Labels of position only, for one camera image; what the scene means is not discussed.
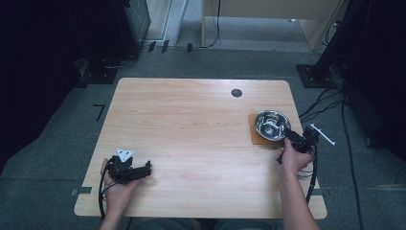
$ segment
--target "person's right hand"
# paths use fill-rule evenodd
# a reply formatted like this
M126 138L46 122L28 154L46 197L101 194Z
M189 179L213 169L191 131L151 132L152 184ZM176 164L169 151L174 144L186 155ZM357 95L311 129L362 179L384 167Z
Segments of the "person's right hand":
M284 171L292 173L298 173L313 160L312 153L300 153L295 151L292 142L288 138L284 139L284 148L279 150L278 155L283 156L281 168Z

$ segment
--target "person's left hand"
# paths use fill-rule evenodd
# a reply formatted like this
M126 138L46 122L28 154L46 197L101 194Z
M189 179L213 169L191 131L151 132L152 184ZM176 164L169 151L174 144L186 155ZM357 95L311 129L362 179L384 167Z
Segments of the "person's left hand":
M107 165L107 162L108 160L104 159L101 165L101 173ZM116 184L110 187L105 194L107 199L106 216L120 218L128 206L128 202L133 195L135 187L137 187L140 182L141 180L133 180L126 185ZM111 178L110 174L107 172L104 176L104 187L112 185L114 183L115 182Z

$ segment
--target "hand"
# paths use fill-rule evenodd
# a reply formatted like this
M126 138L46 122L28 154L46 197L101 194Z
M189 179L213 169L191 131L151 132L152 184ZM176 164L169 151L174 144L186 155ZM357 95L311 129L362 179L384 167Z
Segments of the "hand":
M103 172L108 160L104 159L101 165L101 173ZM135 187L141 182L141 180L133 180L128 184L116 184L110 187L106 191L107 199L107 211L106 216L112 216L114 218L120 218L125 209L128 206L128 202L131 199ZM115 182L107 172L104 176L104 186L113 185Z
M305 168L313 159L312 153L300 153L295 151L292 142L288 138L284 139L284 148L280 149L278 155L283 156L281 169L295 174Z

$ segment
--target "black cable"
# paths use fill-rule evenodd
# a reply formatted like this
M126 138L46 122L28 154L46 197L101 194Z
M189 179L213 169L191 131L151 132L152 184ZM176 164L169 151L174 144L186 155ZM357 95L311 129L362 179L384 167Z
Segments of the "black cable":
M131 222L132 222L132 218L129 218L128 224L126 226L126 230L129 230L129 228L131 227Z
M319 97L317 98L316 102L313 103L304 113L302 113L301 115L299 115L299 118L303 117L305 114L307 114L308 112L310 112L311 109L313 109L320 101L322 101L322 100L324 100L324 99L327 99L327 98L329 98L329 97L332 97L332 96L334 96L334 95L340 94L340 93L336 93L336 94L329 95L329 96L327 96L327 97L325 97L325 98L322 98L323 95L324 95L326 92L328 92L329 90L338 90L338 91L340 91L340 93L342 93L342 91L339 90L339 89L333 89L333 88L325 89L325 90L319 95Z
M324 109L322 109L322 110L319 110L319 111L312 112L312 113L308 114L306 117L304 117L304 118L301 119L301 123L308 122L308 121L310 121L310 120L316 118L316 117L319 116L319 114L321 114L322 112L325 112L326 110L329 110L329 109L331 109L331 108L333 108L333 107L339 105L342 101L343 101L343 100L337 101L337 102L335 102L335 103L331 103L331 104L329 104L328 106L326 106L326 107L325 107Z
M310 185L307 190L307 195L305 197L306 202L308 203L311 198L311 194L313 193L314 186L316 185L316 177L317 177L317 165L319 163L318 160L318 150L317 150L317 138L313 135L313 140L314 140L314 160L313 160L313 174L311 175L310 178Z
M328 27L328 30L325 34L325 42L322 42L323 45L328 46L329 45L329 31L331 30L331 27L334 25L335 22L332 22L331 25Z
M104 207L102 206L102 200L103 200L102 183L104 182L105 173L107 172L109 164L110 164L110 161L108 161L107 164L104 166L104 170L102 171L102 174L101 174L101 183L99 185L99 209L101 210L101 219L104 219L104 217L105 217Z
M218 0L217 23L216 23L216 24L217 24L217 25L216 25L217 34L216 34L216 36L215 36L215 38L214 38L214 41L212 42L211 45L209 45L209 46L202 46L202 48L211 48L211 47L215 46L215 44L217 43L217 41L220 39L220 26L219 26L219 23L218 23L219 18L220 18L220 8L221 8L221 0Z
M338 64L336 64L336 63L331 64L331 73L332 73L331 80L330 79L327 79L327 80L332 81L333 83L335 83L335 85L343 86L343 81L344 81L344 79L342 77L343 74L341 73L341 69L338 66Z
M344 104L345 104L345 102L343 102L342 106L341 106L341 117L342 117L342 120L343 120L344 132L346 133L347 144L349 146L351 177L352 177L352 184L354 186L355 202L356 202L356 209L357 209L357 214L358 214L359 228L361 230L363 230L364 225L362 223L361 206L360 206L360 203L359 203L358 185L356 183L355 171L354 171L354 165L353 165L353 159L352 159L351 142L350 142L349 133L347 131L346 119L345 119L345 116L344 116Z
M135 61L136 59L137 59L137 56L134 56L134 58L133 58L129 63L127 63L127 64L124 64L124 65L113 65L113 66L104 65L103 67L106 68L106 69L122 69L122 68L125 68L125 67L130 66L132 63L134 63L134 61Z
M116 182L111 181L110 184L108 184L107 186L104 186L104 189L101 191L101 195L102 195L104 201L107 201L107 199L104 198L104 194L107 192L108 189L115 186L116 184L117 184Z

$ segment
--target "black handheld controller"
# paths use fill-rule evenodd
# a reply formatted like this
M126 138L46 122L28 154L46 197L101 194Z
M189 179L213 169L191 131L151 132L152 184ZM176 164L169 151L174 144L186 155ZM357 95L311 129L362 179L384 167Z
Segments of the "black handheld controller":
M297 132L291 130L290 128L286 128L285 134L286 137L289 138L289 140L292 142L293 148L301 153L312 151L311 147L319 142L319 133L308 126L304 129L303 136L300 136ZM281 164L282 157L280 156L277 161Z
M135 169L131 168L132 157L122 162L119 156L113 155L108 162L108 173L111 178L119 184L127 184L132 180L138 180L151 175L150 161L148 161L145 166Z

